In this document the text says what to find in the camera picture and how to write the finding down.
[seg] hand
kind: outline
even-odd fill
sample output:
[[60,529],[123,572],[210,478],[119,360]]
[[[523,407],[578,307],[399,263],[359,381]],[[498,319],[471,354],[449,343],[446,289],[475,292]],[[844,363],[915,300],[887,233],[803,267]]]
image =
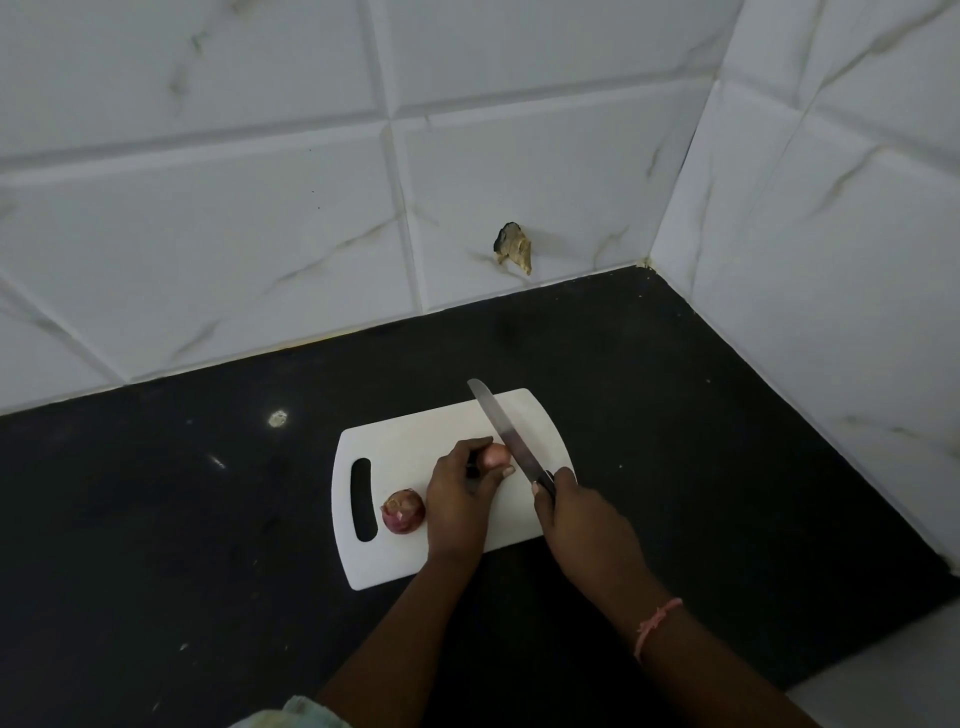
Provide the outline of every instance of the hand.
[[625,634],[666,599],[647,569],[634,528],[569,468],[555,476],[557,500],[534,484],[534,507],[553,557],[570,582]]
[[492,441],[493,437],[461,440],[437,461],[426,488],[428,560],[454,560],[471,572],[480,563],[493,496],[500,481],[514,473],[512,465],[481,472],[476,491],[469,491],[467,459]]

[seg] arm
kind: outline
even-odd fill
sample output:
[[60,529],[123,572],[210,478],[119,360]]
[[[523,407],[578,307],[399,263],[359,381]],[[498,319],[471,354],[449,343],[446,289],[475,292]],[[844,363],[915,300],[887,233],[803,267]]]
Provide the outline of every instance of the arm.
[[426,564],[318,695],[353,728],[420,723],[446,624],[483,555],[493,496],[514,471],[489,471],[468,490],[469,454],[491,441],[463,440],[437,461],[426,490]]
[[[557,501],[535,486],[543,535],[566,577],[633,649],[637,628],[671,594],[647,569],[630,523],[570,470],[557,472]],[[698,728],[816,726],[802,710],[714,638],[684,607],[672,610],[643,646],[642,666]]]

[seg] red onion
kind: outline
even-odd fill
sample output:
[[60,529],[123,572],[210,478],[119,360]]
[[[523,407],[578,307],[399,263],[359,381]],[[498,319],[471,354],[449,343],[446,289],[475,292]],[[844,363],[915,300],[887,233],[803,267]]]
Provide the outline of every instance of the red onion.
[[411,533],[420,528],[426,516],[423,499],[412,488],[397,491],[380,506],[383,524],[391,533]]
[[510,465],[510,451],[506,445],[491,443],[480,450],[477,465],[482,473],[488,473],[494,468],[503,468]]

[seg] tiled wall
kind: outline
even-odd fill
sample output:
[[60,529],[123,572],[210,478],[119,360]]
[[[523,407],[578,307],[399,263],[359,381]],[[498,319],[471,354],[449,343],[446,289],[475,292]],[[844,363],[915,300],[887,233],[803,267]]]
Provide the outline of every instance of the tiled wall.
[[4,2],[0,411],[644,258],[739,6]]
[[958,38],[957,0],[748,0],[652,252],[954,566]]

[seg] cutting board handle hole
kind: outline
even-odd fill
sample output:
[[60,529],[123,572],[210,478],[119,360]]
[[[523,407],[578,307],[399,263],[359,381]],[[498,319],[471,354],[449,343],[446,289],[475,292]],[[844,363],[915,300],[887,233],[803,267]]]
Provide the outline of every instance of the cutting board handle hole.
[[376,536],[376,510],[370,490],[370,460],[361,457],[350,467],[350,511],[353,530],[364,544]]

